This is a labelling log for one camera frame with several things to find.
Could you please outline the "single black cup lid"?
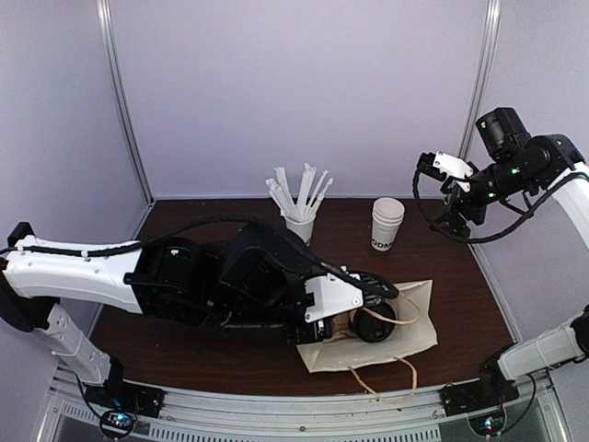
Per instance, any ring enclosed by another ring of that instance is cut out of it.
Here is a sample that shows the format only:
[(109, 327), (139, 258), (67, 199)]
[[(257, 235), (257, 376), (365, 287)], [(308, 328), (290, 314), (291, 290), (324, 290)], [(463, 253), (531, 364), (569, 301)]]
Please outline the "single black cup lid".
[[(377, 313), (389, 320), (396, 320), (397, 316), (389, 304), (381, 304), (369, 308), (371, 312)], [(395, 323), (382, 321), (363, 309), (355, 310), (349, 321), (350, 330), (366, 343), (379, 343), (388, 338), (396, 327)]]

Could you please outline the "stack of white paper cups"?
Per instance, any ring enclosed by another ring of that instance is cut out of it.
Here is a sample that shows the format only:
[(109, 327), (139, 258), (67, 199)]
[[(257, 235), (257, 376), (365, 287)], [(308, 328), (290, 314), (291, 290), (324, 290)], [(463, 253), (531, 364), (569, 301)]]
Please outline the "stack of white paper cups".
[(375, 250), (389, 250), (403, 222), (405, 206), (397, 199), (382, 197), (372, 208), (371, 245)]

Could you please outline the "brown paper bag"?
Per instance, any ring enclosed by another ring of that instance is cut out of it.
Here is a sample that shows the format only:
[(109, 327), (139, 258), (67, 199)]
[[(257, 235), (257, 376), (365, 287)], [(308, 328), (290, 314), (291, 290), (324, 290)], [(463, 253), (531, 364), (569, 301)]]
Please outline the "brown paper bag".
[[(299, 345), (297, 351), (310, 373), (347, 372), (359, 386), (390, 405), (402, 404), (416, 395), (419, 372), (408, 358), (438, 344), (429, 316), (432, 280), (397, 285), (398, 297), (370, 308), (337, 315), (333, 334), (321, 343)], [(411, 372), (410, 393), (388, 400), (366, 383), (358, 370), (367, 366), (401, 363)]]

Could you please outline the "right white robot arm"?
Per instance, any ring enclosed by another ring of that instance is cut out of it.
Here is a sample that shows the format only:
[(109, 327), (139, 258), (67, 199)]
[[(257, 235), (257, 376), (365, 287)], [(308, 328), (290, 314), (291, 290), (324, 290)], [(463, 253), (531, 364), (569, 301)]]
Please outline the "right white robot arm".
[[(437, 152), (439, 170), (449, 195), (438, 221), (443, 232), (457, 241), (482, 244), (506, 238), (539, 209), (557, 204), (582, 241), (588, 240), (588, 164), (564, 134), (532, 135), (515, 109), (500, 107), (476, 122), (491, 163), (482, 169), (464, 159)], [(507, 206), (522, 195), (526, 207), (504, 230), (473, 238), (469, 224), (481, 225), (492, 204)], [(481, 367), (481, 379), (472, 386), (472, 399), (493, 405), (507, 391), (507, 383), (545, 368), (582, 362), (588, 357), (588, 312), (583, 310), (560, 326), (515, 344), (491, 357)]]

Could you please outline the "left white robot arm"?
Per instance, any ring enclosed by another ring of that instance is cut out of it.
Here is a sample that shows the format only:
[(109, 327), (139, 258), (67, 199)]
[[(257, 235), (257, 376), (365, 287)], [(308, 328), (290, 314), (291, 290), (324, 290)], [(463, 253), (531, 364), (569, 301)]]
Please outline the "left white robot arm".
[(113, 409), (132, 401), (116, 357), (75, 325), (64, 299), (91, 301), (194, 328), (276, 328), (289, 343), (320, 342), (356, 292), (345, 272), (293, 233), (250, 222), (230, 240), (188, 238), (95, 245), (44, 241), (19, 224), (1, 258), (1, 317), (38, 334)]

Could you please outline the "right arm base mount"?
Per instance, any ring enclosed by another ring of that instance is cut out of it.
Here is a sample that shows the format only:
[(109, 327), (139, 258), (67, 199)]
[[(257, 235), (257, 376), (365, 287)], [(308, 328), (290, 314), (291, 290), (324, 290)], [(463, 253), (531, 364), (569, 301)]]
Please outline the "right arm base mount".
[(499, 392), (485, 392), (480, 381), (449, 383), (439, 391), (445, 415), (464, 414), (476, 436), (499, 436), (507, 427), (505, 405), (519, 398), (519, 391), (509, 385)]

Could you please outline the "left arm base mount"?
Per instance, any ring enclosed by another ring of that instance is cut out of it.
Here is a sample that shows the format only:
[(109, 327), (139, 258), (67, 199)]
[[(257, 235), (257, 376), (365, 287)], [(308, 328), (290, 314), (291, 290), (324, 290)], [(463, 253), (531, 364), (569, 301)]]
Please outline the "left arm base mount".
[(98, 429), (110, 438), (120, 440), (133, 431), (144, 432), (145, 418), (157, 418), (165, 399), (162, 389), (124, 382), (116, 396), (103, 387), (87, 386), (83, 399), (98, 418)]

